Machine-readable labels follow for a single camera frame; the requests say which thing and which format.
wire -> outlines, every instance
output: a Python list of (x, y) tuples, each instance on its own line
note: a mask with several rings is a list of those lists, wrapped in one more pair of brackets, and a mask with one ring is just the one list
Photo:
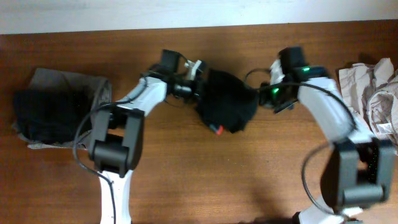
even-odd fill
[[(268, 89), (273, 89), (273, 88), (278, 88), (278, 87), (282, 87), (282, 86), (305, 86), (305, 87), (309, 87), (309, 88), (314, 88), (316, 90), (320, 90), (324, 93), (326, 93), (327, 95), (329, 95), (330, 97), (332, 97), (334, 100), (336, 100), (346, 111), (346, 113), (348, 114), (350, 120), (351, 120), (351, 129), (344, 135), (343, 138), (348, 137), (353, 131), (356, 130), (356, 121), (354, 119), (353, 114), (351, 113), (351, 111), (349, 110), (349, 108), (347, 107), (347, 105), (345, 105), (345, 103), (338, 98), (336, 95), (334, 95), (332, 92), (321, 88), (319, 86), (315, 86), (315, 85), (311, 85), (311, 84), (307, 84), (307, 83), (278, 83), (278, 84), (274, 84), (274, 85), (269, 85), (269, 86), (263, 86), (260, 88), (257, 88), (256, 90), (258, 91), (262, 91), (262, 90), (268, 90)], [(317, 147), (316, 149), (312, 150), (308, 156), (305, 158), (304, 163), (302, 165), (302, 182), (303, 182), (303, 187), (305, 190), (305, 193), (307, 194), (307, 196), (309, 197), (309, 199), (311, 200), (311, 202), (314, 204), (314, 206), (316, 206), (319, 210), (330, 214), (330, 215), (338, 215), (343, 217), (343, 219), (345, 221), (349, 220), (349, 217), (343, 213), (333, 213), (325, 208), (323, 208), (317, 201), (315, 201), (315, 199), (312, 197), (309, 189), (308, 189), (308, 185), (307, 185), (307, 181), (305, 180), (305, 168), (307, 167), (307, 164), (309, 162), (309, 160), (311, 159), (312, 156), (314, 156), (315, 154), (317, 154), (318, 152), (322, 151), (324, 148), (326, 148), (327, 144), (321, 145), (319, 147)]]
[(328, 91), (328, 90), (326, 90), (326, 89), (324, 89), (322, 87), (319, 87), (319, 86), (316, 86), (316, 85), (307, 84), (307, 83), (291, 83), (291, 82), (288, 82), (288, 83), (277, 83), (277, 84), (273, 84), (273, 85), (263, 86), (263, 87), (260, 87), (260, 88), (256, 88), (255, 90), (262, 91), (262, 90), (279, 88), (279, 87), (283, 87), (283, 86), (305, 86), (305, 87), (314, 88), (316, 90), (319, 90), (319, 91), (322, 91), (322, 92), (326, 93), (328, 96), (332, 97), (334, 100), (336, 100), (343, 107), (343, 109), (348, 114), (349, 119), (351, 120), (351, 129), (344, 135), (343, 138), (346, 138), (353, 131), (356, 130), (355, 118), (354, 118), (353, 114), (351, 113), (351, 111), (349, 110), (349, 108), (347, 107), (347, 105), (340, 98), (338, 98), (336, 95), (334, 95), (332, 92), (330, 92), (330, 91)]
[[(183, 58), (183, 59), (185, 60), (185, 62), (186, 62), (186, 63), (188, 64), (188, 66), (189, 66), (188, 59), (187, 59), (184, 55), (182, 55), (180, 52), (177, 52), (177, 53), (181, 56), (181, 58)], [(189, 71), (188, 68), (186, 68), (184, 72), (176, 74), (176, 76), (184, 76), (184, 75)]]
[(249, 77), (252, 73), (254, 73), (254, 72), (265, 72), (265, 73), (271, 74), (271, 69), (269, 69), (269, 68), (255, 68), (255, 69), (251, 70), (250, 72), (248, 72), (248, 73), (244, 76), (243, 82), (244, 82), (245, 84), (246, 84), (246, 81), (248, 80), (248, 77)]
[(86, 165), (84, 165), (81, 162), (81, 160), (79, 159), (79, 156), (77, 154), (78, 138), (79, 138), (81, 129), (83, 128), (83, 125), (88, 121), (88, 119), (90, 118), (90, 116), (92, 114), (97, 113), (98, 111), (103, 110), (105, 108), (110, 108), (110, 107), (114, 107), (114, 106), (117, 106), (117, 105), (123, 105), (123, 104), (130, 103), (130, 102), (134, 101), (135, 99), (137, 99), (145, 91), (145, 89), (147, 88), (147, 83), (148, 83), (147, 76), (142, 76), (142, 77), (144, 78), (144, 81), (145, 81), (144, 88), (136, 96), (134, 96), (134, 97), (132, 97), (132, 98), (130, 98), (128, 100), (125, 100), (125, 101), (111, 102), (111, 103), (103, 104), (101, 106), (97, 106), (96, 108), (92, 109), (88, 114), (86, 114), (86, 116), (83, 117), (83, 119), (81, 120), (79, 126), (77, 127), (75, 138), (73, 140), (73, 156), (74, 156), (77, 164), (79, 164), (79, 166), (81, 168), (87, 170), (88, 172), (90, 172), (90, 173), (92, 173), (92, 174), (104, 179), (109, 185), (109, 190), (111, 192), (112, 206), (113, 206), (113, 223), (114, 224), (116, 224), (116, 205), (115, 205), (115, 201), (114, 201), (114, 193), (113, 193), (112, 182), (107, 177), (105, 177), (104, 175), (100, 174), (99, 172), (97, 172), (97, 171), (95, 171), (93, 169), (88, 168)]
[(175, 108), (184, 108), (185, 105), (186, 105), (186, 103), (184, 103), (182, 106), (177, 106), (177, 105), (171, 104), (171, 103), (168, 102), (166, 99), (164, 99), (163, 102), (165, 102), (167, 105), (172, 106), (172, 107), (175, 107)]
[(301, 180), (303, 182), (303, 187), (304, 187), (304, 191), (307, 194), (308, 198), (310, 199), (310, 201), (314, 204), (314, 206), (316, 206), (319, 210), (321, 210), (322, 212), (329, 214), (329, 215), (338, 215), (343, 217), (344, 221), (349, 220), (349, 216), (345, 215), (344, 213), (339, 213), (339, 214), (335, 214), (334, 212), (331, 212), (330, 210), (322, 207), (315, 199), (314, 197), (312, 197), (312, 194), (310, 193), (310, 190), (308, 189), (308, 185), (307, 185), (307, 181), (305, 180), (305, 169), (308, 165), (308, 162), (310, 161), (310, 159), (315, 156), (316, 154), (318, 154), (319, 152), (321, 152), (322, 150), (326, 149), (329, 146), (329, 143), (324, 143), (318, 147), (316, 147), (315, 149), (311, 150), (310, 153), (307, 154), (307, 156), (304, 159), (303, 165), (301, 167)]

white wall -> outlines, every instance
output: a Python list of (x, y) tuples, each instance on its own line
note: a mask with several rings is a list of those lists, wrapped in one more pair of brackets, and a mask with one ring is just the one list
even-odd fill
[(0, 34), (398, 19), (398, 0), (1, 0)]

black cloth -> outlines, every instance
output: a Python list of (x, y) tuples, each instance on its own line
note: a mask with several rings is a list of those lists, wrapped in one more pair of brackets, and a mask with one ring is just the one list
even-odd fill
[(231, 133), (243, 130), (257, 110), (259, 95), (235, 76), (210, 70), (206, 91), (197, 112), (207, 125), (222, 125)]
[[(13, 103), (21, 133), (45, 144), (72, 141), (91, 105), (83, 91), (21, 90), (15, 92)], [(82, 132), (89, 129), (87, 122)]]

gray towel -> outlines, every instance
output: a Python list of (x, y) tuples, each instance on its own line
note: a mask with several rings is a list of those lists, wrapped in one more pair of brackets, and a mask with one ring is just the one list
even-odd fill
[[(103, 102), (110, 102), (112, 100), (112, 85), (109, 80), (104, 77), (93, 77), (73, 72), (62, 72), (57, 70), (50, 70), (46, 68), (38, 68), (30, 81), (28, 89), (31, 90), (51, 90), (51, 91), (70, 91), (85, 90), (89, 98), (93, 99), (91, 109)], [(91, 116), (91, 123), (94, 121), (95, 114)], [(13, 124), (14, 129), (19, 130), (16, 123)], [(90, 132), (81, 133), (79, 137), (79, 149), (88, 148), (90, 142)], [(38, 141), (31, 141), (22, 134), (19, 137), (27, 141), (28, 147), (31, 149), (43, 148), (72, 148), (72, 142), (64, 142), (62, 144), (43, 144)]]

folded black cloth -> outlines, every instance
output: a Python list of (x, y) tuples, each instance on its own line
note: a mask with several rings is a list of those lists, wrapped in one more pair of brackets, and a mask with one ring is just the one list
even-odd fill
[[(72, 141), (91, 106), (84, 91), (21, 90), (15, 92), (13, 103), (20, 132), (45, 144)], [(87, 122), (82, 131), (89, 129), (91, 123)]]
[(209, 127), (222, 126), (231, 133), (243, 130), (257, 110), (259, 95), (235, 76), (210, 70), (197, 112)]

